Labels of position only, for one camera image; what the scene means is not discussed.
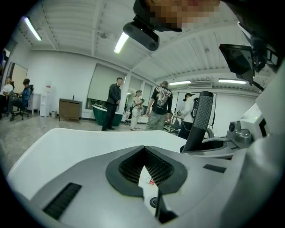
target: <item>black pants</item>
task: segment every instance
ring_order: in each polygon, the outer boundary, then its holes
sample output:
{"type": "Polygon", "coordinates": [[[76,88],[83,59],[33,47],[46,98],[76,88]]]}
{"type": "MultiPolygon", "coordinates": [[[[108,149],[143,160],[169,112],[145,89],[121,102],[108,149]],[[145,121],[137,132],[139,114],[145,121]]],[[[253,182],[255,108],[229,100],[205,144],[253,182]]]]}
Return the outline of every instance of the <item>black pants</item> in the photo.
{"type": "Polygon", "coordinates": [[[7,99],[5,96],[0,95],[0,114],[4,113],[4,108],[7,108],[7,99]]]}
{"type": "Polygon", "coordinates": [[[107,103],[107,113],[105,117],[105,121],[102,127],[102,130],[110,129],[112,127],[112,122],[115,117],[117,105],[112,105],[110,103],[107,103]]]}
{"type": "Polygon", "coordinates": [[[178,137],[188,139],[193,123],[183,121],[178,137]]]}

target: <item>wooden cabinet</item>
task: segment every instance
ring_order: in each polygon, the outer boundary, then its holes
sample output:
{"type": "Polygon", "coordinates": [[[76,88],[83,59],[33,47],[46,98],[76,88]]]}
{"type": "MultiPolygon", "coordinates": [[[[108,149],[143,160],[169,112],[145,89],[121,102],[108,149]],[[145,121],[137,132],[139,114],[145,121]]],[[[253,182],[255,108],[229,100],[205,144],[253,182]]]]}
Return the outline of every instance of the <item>wooden cabinet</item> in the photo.
{"type": "Polygon", "coordinates": [[[82,102],[59,99],[59,120],[61,118],[80,120],[82,112],[82,102]]]}

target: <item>fluorescent light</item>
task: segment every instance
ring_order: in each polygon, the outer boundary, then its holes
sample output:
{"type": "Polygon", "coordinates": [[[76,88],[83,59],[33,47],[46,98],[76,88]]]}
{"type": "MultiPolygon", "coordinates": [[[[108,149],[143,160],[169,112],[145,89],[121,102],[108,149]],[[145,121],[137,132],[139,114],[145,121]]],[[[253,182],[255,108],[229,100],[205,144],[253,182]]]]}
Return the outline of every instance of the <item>fluorescent light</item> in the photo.
{"type": "Polygon", "coordinates": [[[219,79],[219,82],[246,84],[246,81],[242,81],[242,80],[232,80],[232,79],[219,79]]]}
{"type": "Polygon", "coordinates": [[[120,39],[117,42],[114,52],[119,54],[121,49],[123,48],[126,41],[129,39],[129,35],[125,34],[124,32],[121,34],[120,39]]]}
{"type": "Polygon", "coordinates": [[[179,82],[172,82],[169,83],[170,86],[175,86],[175,85],[182,85],[182,84],[190,84],[190,81],[179,81],[179,82]]]}
{"type": "Polygon", "coordinates": [[[32,23],[30,22],[30,19],[28,17],[24,18],[27,26],[29,27],[29,29],[32,31],[32,33],[34,34],[34,36],[36,37],[36,39],[38,41],[41,41],[41,37],[40,35],[36,32],[35,28],[33,27],[32,23]]]}

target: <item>white jacket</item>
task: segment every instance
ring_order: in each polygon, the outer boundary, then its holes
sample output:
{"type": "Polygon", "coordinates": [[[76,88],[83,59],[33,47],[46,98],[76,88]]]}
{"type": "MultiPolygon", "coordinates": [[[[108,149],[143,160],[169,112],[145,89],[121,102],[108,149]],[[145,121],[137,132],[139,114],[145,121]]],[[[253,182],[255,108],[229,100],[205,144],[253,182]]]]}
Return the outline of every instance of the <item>white jacket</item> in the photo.
{"type": "Polygon", "coordinates": [[[185,108],[184,110],[181,112],[182,117],[184,118],[185,122],[190,122],[193,123],[194,118],[191,116],[191,112],[193,110],[193,106],[194,106],[194,99],[197,98],[196,95],[188,98],[185,102],[185,108]]]}

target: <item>black vent slot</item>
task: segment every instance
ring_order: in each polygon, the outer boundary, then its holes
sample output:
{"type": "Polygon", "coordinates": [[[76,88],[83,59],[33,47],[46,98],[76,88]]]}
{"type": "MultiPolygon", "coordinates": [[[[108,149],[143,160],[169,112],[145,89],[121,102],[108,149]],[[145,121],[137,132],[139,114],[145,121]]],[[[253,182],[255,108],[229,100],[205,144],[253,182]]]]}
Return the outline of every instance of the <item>black vent slot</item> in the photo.
{"type": "Polygon", "coordinates": [[[138,184],[143,166],[157,186],[167,180],[174,172],[174,167],[148,150],[142,150],[123,161],[120,173],[129,181],[138,184]]]}
{"type": "Polygon", "coordinates": [[[81,185],[69,183],[61,192],[43,209],[43,212],[58,220],[68,205],[81,189],[81,185]]]}
{"type": "Polygon", "coordinates": [[[220,166],[213,166],[213,165],[205,165],[203,167],[204,169],[209,169],[209,170],[212,170],[212,171],[215,171],[215,172],[219,172],[219,173],[224,173],[226,171],[226,168],[224,167],[220,167],[220,166]]]}

